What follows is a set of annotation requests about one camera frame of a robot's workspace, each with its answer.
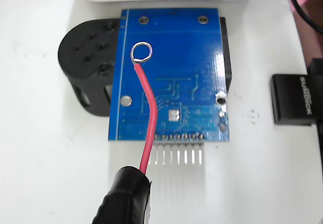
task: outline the black connector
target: black connector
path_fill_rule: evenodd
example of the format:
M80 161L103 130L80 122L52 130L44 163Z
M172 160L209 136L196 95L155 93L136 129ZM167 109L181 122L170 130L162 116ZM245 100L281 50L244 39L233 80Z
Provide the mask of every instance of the black connector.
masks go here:
M271 79L277 125L311 125L323 120L323 76L275 74Z
M148 223L150 182L135 167L123 167L105 196L93 224Z

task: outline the printed circuit board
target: printed circuit board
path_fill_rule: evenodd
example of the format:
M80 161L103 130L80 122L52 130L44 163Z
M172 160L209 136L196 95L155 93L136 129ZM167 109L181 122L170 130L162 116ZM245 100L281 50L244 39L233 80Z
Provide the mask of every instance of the printed circuit board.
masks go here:
M130 60L149 42L143 63L154 92L155 140L228 141L227 88L217 9L139 9L122 12L111 101L109 140L145 140L149 105ZM136 58L148 54L145 46Z

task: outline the mounting hole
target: mounting hole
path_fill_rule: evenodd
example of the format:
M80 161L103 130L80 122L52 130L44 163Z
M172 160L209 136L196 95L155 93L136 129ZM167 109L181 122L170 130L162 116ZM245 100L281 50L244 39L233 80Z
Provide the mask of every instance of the mounting hole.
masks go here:
M105 42L97 43L96 44L96 49L98 51L104 50L107 48L107 44Z
M146 24L148 24L148 22L149 22L149 18L146 17L146 16L142 16L142 17L139 18L139 23L141 25L146 25Z
M92 54L87 55L87 56L85 57L85 61L86 61L86 62L90 62L92 59L93 59L93 55L92 55Z
M74 48L73 48L73 51L79 51L80 50L80 47L79 46L75 46Z
M225 97L223 97L223 96L218 96L218 97L216 98L216 102L217 102L217 104L219 104L219 105L224 105L224 104L226 104L227 99L226 99Z
M220 124L220 131L225 132L227 130L227 125L224 123Z
M198 22L201 24L206 24L208 22L208 18L206 16L200 16L198 18Z
M104 26L104 29L106 31L113 31L115 29L115 24L112 22L108 22L106 23L106 25Z
M89 39L90 40L93 40L94 38L96 38L96 34L95 33L92 33L89 35Z

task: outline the screw hole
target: screw hole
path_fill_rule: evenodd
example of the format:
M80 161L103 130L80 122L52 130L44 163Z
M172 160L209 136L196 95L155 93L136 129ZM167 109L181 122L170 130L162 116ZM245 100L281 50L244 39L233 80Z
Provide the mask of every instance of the screw hole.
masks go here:
M142 16L142 17L139 18L139 23L141 25L146 25L146 24L148 24L148 22L149 22L149 18L146 17L146 16Z
M86 62L89 62L89 61L91 61L93 59L93 55L88 55L88 56L86 56L85 57L85 61Z
M219 105L224 105L227 102L227 100L222 96L217 97L216 101Z
M106 31L113 31L115 29L115 25L112 22L109 22L104 26L104 29Z
M76 46L73 48L73 51L79 51L80 50L80 47L79 46Z
M93 34L89 35L90 40L93 40L94 38L96 38L96 34L93 33Z
M109 64L102 64L102 65L99 66L98 71L101 74L105 73L105 72L108 72L108 71L110 71L110 65Z
M106 49L106 43L105 42L98 43L96 45L96 48L97 48L98 51L104 50L104 49Z
M200 16L198 18L198 22L201 24L206 24L208 22L208 18L206 16Z

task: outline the black electrical tape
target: black electrical tape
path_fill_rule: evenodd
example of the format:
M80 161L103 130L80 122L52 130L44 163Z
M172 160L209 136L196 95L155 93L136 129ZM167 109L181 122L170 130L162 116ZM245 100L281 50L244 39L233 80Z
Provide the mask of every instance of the black electrical tape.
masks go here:
M93 224L143 224L149 216L149 179L135 167L123 167L105 196Z

